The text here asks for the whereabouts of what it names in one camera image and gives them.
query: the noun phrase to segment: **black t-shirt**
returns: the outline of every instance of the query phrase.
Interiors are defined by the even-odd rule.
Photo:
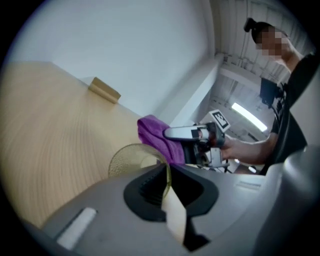
[[[283,163],[285,159],[297,150],[303,149],[306,139],[297,124],[295,118],[290,113],[290,108],[304,92],[319,65],[319,54],[309,54],[304,57],[293,70],[286,86],[286,96],[282,113],[279,116],[280,126],[274,120],[271,133],[278,134],[278,139],[274,150],[266,160],[261,175],[266,175],[269,166]]]

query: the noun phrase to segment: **man's arm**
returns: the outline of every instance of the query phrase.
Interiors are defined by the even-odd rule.
[[[223,159],[238,159],[251,165],[263,165],[275,148],[278,134],[270,133],[268,138],[254,143],[244,142],[225,135],[225,143],[221,148]]]

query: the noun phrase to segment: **black hair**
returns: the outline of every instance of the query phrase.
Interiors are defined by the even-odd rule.
[[[250,32],[251,30],[251,36],[253,41],[257,44],[258,35],[261,31],[265,30],[268,27],[274,28],[274,26],[270,25],[266,22],[256,22],[253,18],[248,18],[244,24],[244,31]]]

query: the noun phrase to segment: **ceiling light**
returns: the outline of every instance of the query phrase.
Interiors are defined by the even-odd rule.
[[[258,118],[256,118],[253,114],[251,114],[248,110],[246,110],[245,108],[243,108],[239,104],[234,103],[232,105],[232,108],[235,111],[237,111],[238,113],[240,113],[241,115],[243,115],[246,119],[248,119],[256,127],[258,127],[261,132],[264,132],[267,129],[267,127]]]

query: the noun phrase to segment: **small wooden block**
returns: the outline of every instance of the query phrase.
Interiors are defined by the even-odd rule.
[[[91,84],[89,85],[89,90],[112,103],[117,103],[121,97],[119,92],[111,88],[109,85],[107,85],[97,77],[92,80]]]

